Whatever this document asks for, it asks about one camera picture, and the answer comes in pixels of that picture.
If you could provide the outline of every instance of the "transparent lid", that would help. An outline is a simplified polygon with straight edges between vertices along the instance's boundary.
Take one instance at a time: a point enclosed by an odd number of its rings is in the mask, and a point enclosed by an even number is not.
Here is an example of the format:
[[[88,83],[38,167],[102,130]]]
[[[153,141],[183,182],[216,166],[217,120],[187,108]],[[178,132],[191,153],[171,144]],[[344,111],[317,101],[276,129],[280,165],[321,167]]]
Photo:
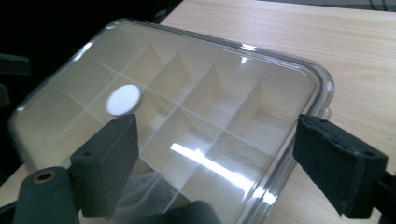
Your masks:
[[[322,116],[333,92],[327,71],[306,59],[119,20],[14,112],[24,162],[32,171],[70,166],[70,155],[115,118],[108,99],[126,85],[139,93],[126,113],[136,114],[140,157],[103,222],[196,201],[221,223],[263,222],[295,165],[298,115]]]

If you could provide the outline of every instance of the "light wood tabletop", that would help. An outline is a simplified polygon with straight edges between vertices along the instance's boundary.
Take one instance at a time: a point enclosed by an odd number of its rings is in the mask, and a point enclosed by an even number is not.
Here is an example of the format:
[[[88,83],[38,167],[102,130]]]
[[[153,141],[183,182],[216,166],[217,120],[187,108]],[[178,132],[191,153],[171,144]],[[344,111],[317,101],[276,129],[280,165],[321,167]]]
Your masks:
[[[330,121],[396,171],[396,13],[252,0],[185,0],[163,25],[305,57],[332,75]],[[267,223],[377,223],[339,217],[297,166]]]

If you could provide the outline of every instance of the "plastic storage box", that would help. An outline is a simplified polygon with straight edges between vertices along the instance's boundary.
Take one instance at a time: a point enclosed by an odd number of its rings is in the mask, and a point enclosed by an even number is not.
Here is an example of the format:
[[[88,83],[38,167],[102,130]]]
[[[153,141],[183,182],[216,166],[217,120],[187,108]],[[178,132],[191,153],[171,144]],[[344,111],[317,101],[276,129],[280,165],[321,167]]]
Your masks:
[[[115,118],[106,101],[127,84],[141,91],[131,181],[146,196],[144,209],[131,208],[126,188],[114,220],[204,201],[221,223],[263,222],[295,165],[298,115],[323,116],[333,92],[326,70],[306,59],[119,20],[17,108],[10,128],[24,162],[68,167]]]

